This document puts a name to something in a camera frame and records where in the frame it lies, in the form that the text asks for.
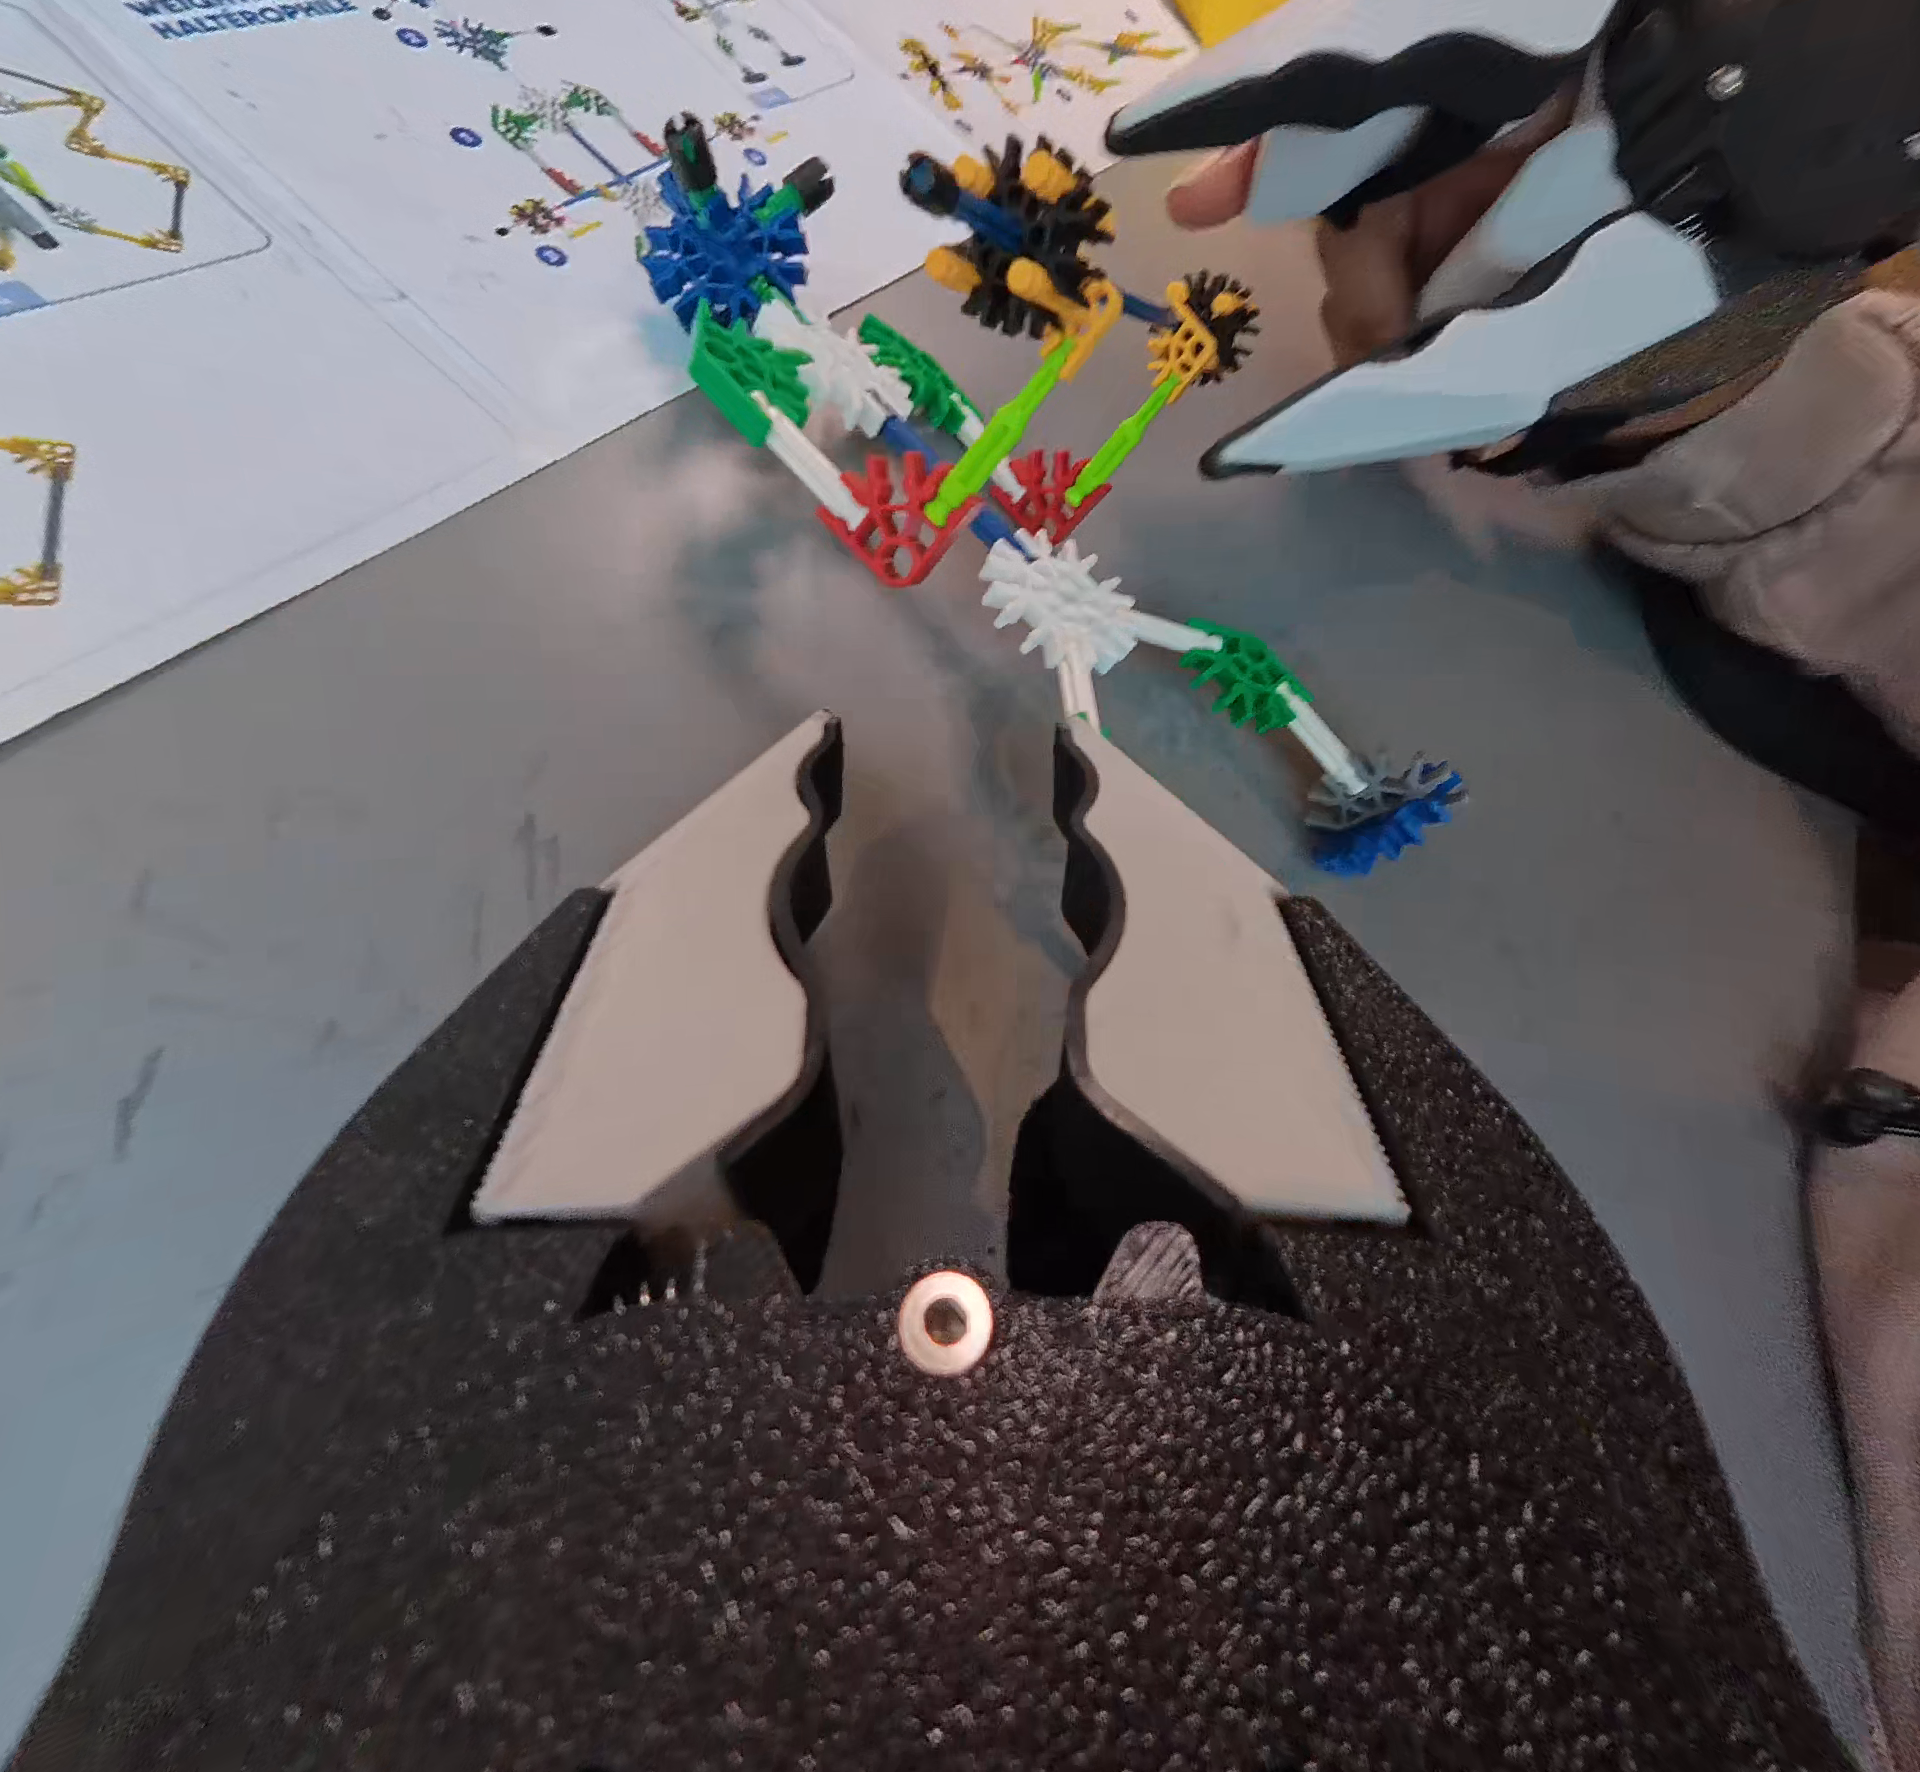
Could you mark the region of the colourful rod connector toy model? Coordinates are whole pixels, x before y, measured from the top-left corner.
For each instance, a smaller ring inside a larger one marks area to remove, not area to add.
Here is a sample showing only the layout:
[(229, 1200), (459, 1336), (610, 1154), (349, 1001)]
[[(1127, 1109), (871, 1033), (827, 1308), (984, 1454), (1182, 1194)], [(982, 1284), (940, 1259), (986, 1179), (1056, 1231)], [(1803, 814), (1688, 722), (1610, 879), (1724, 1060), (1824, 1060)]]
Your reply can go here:
[(1072, 721), (1099, 726), (1095, 681), (1140, 649), (1175, 656), (1212, 711), (1309, 757), (1309, 849), (1321, 871), (1365, 877), (1419, 847), (1466, 803), (1463, 776), (1356, 753), (1256, 633), (1142, 611), (1074, 534), (1111, 495), (1152, 425), (1203, 387), (1157, 388), (1146, 337), (1164, 296), (1102, 278), (1039, 364), (984, 415), (922, 344), (876, 315), (843, 330), (804, 309), (812, 216), (834, 197), (825, 161), (781, 185), (727, 188), (708, 128), (665, 126), (660, 216), (638, 265), (691, 339), (686, 375), (733, 432), (804, 489), (816, 521), (876, 585), (920, 587), (966, 538), (982, 549), (980, 601), (1021, 653), (1054, 674)]

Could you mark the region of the white building instruction sheet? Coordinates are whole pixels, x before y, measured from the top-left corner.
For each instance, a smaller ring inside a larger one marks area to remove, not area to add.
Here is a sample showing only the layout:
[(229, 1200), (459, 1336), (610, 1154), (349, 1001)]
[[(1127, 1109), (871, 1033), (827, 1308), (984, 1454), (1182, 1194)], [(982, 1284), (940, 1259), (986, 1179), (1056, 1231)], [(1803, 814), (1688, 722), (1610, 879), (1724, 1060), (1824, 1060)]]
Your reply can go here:
[(1101, 157), (1166, 0), (5, 0), (11, 742), (685, 390), (663, 128), (830, 164), (808, 304), (915, 266), (886, 175)]

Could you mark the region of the person's beige printed hoodie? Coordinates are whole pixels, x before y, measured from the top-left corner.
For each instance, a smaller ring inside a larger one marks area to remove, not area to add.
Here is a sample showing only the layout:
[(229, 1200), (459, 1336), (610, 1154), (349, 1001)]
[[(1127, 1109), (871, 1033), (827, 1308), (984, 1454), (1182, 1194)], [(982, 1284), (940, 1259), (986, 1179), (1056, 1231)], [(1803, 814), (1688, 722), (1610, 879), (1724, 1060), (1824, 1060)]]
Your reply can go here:
[(1882, 1769), (1918, 1766), (1918, 1140), (1822, 1145), (1814, 1112), (1856, 1067), (1918, 1089), (1916, 838), (1855, 851), (1855, 1001), (1810, 1112), (1807, 1233), (1852, 1496), (1860, 1642)]

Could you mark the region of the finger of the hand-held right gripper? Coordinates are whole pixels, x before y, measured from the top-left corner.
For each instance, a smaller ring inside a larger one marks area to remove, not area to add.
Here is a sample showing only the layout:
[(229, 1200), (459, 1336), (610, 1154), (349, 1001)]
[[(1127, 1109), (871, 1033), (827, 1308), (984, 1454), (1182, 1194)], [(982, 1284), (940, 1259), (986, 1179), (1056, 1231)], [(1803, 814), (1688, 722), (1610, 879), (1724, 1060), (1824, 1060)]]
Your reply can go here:
[(1203, 454), (1214, 483), (1511, 446), (1555, 462), (1769, 364), (1804, 265), (1631, 203), (1599, 110), (1544, 106), (1532, 154), (1422, 288), (1407, 337), (1287, 395)]
[(1127, 104), (1108, 148), (1139, 161), (1252, 147), (1255, 221), (1351, 224), (1531, 118), (1578, 79), (1596, 41), (1431, 32), (1368, 51), (1243, 32)]

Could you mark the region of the person's right forearm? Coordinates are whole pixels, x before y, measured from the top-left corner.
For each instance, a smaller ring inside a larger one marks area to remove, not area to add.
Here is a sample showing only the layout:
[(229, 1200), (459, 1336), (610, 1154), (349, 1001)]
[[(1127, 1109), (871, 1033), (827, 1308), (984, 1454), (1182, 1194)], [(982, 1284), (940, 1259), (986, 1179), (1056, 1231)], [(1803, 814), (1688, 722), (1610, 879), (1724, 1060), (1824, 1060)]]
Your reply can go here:
[(1629, 558), (1918, 753), (1918, 296), (1818, 317), (1742, 399), (1589, 483)]

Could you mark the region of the person's right hand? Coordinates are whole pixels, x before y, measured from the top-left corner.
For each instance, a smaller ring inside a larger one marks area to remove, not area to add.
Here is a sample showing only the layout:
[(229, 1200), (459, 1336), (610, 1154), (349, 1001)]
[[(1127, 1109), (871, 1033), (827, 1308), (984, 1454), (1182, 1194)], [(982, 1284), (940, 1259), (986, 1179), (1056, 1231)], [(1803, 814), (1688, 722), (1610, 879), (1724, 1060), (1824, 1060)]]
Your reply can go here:
[[(1164, 194), (1175, 227), (1205, 230), (1244, 214), (1259, 147), (1207, 154)], [(1319, 309), (1335, 369), (1351, 369), (1409, 337), (1428, 280), (1495, 207), (1526, 161), (1514, 139), (1476, 152), (1405, 194), (1367, 207), (1351, 224), (1321, 221)]]

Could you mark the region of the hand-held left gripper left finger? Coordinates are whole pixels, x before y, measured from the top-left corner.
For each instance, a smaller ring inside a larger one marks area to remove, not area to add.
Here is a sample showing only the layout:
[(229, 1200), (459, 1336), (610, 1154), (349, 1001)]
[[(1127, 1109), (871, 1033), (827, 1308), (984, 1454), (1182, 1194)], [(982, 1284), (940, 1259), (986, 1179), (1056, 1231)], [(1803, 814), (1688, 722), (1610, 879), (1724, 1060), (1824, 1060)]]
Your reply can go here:
[(651, 1280), (761, 1233), (781, 1284), (820, 1284), (845, 1128), (806, 949), (845, 766), (843, 721), (810, 715), (603, 884), (473, 1226), (622, 1229)]

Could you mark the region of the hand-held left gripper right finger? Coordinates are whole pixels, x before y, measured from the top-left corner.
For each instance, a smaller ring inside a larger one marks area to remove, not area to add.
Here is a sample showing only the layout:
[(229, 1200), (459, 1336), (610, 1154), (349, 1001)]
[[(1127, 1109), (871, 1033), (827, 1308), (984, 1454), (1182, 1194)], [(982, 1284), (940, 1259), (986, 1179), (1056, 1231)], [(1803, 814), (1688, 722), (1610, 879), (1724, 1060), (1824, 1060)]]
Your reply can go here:
[(1292, 1294), (1283, 1231), (1416, 1231), (1323, 987), (1306, 908), (1106, 734), (1054, 734), (1062, 914), (1084, 962), (1008, 1184), (1007, 1279), (1093, 1294), (1142, 1229), (1201, 1294)]

